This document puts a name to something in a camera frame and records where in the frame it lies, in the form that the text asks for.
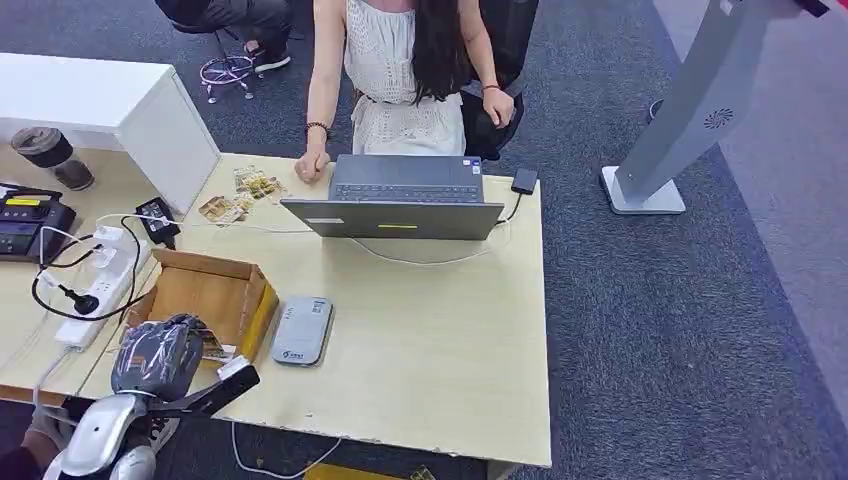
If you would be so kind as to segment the person's left hand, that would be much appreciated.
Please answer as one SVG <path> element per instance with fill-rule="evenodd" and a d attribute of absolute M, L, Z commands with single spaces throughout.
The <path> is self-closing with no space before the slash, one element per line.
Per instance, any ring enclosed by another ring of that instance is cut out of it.
<path fill-rule="evenodd" d="M 497 129 L 509 125 L 514 112 L 514 100 L 510 95 L 497 86 L 487 85 L 482 89 L 482 103 Z"/>

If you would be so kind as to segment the person's right hand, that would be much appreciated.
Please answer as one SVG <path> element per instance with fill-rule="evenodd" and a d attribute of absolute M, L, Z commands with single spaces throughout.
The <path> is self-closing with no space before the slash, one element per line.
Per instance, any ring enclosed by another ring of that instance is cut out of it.
<path fill-rule="evenodd" d="M 307 184 L 320 180 L 330 163 L 330 155 L 323 145 L 310 145 L 296 161 L 294 170 L 298 178 Z"/>

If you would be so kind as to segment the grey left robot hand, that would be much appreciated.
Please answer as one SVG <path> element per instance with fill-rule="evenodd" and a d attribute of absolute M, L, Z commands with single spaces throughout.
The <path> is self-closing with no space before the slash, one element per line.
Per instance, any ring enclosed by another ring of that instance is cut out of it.
<path fill-rule="evenodd" d="M 205 323 L 190 314 L 128 328 L 115 357 L 115 393 L 140 392 L 164 402 L 185 397 L 203 356 Z"/>

